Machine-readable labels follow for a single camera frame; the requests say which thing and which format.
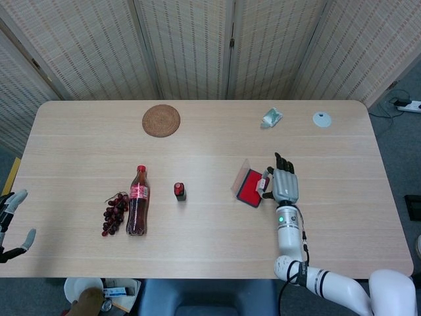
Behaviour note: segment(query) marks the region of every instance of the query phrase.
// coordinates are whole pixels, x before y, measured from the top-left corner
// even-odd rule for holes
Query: plastic bottle
[[[126,232],[128,235],[146,234],[146,217],[151,191],[146,179],[146,167],[137,166],[137,176],[130,186],[129,218]]]

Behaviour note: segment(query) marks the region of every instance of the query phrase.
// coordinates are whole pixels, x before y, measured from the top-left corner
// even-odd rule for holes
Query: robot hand
[[[8,260],[22,255],[27,252],[34,243],[36,229],[31,229],[26,237],[25,242],[19,247],[9,251],[5,250],[3,240],[5,239],[6,231],[12,221],[14,212],[28,195],[26,190],[21,190],[17,193],[9,193],[0,197],[0,263],[6,263]]]
[[[276,169],[268,167],[259,182],[257,192],[264,199],[274,199],[279,205],[291,205],[298,201],[298,180],[294,174],[294,166],[275,153]],[[273,177],[272,192],[264,193],[264,183],[268,175]]]

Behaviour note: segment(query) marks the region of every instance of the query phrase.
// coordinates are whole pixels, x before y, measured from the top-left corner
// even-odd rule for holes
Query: wicker coaster
[[[146,133],[154,137],[167,137],[180,126],[180,114],[167,104],[159,104],[146,111],[142,119]]]

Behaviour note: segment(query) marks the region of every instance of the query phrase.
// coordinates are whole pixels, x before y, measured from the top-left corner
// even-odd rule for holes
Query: white robotic arm
[[[358,315],[418,315],[414,284],[401,273],[390,270],[374,272],[369,280],[370,300],[357,281],[309,267],[304,220],[295,205],[298,200],[297,177],[292,163],[281,158],[278,153],[275,156],[276,169],[268,167],[262,176],[262,181],[266,181],[269,174],[273,175],[272,192],[264,193],[259,185],[257,190],[263,198],[273,198],[280,205],[276,210],[276,218],[282,255],[275,261],[275,275],[283,281],[289,280],[292,284],[304,286],[312,293],[345,306]],[[306,261],[303,260],[303,251],[307,254]]]

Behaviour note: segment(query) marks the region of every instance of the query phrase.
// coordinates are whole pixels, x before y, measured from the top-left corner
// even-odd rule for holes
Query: red cap
[[[177,182],[174,185],[174,193],[176,194],[176,196],[182,194],[184,191],[184,184]]]

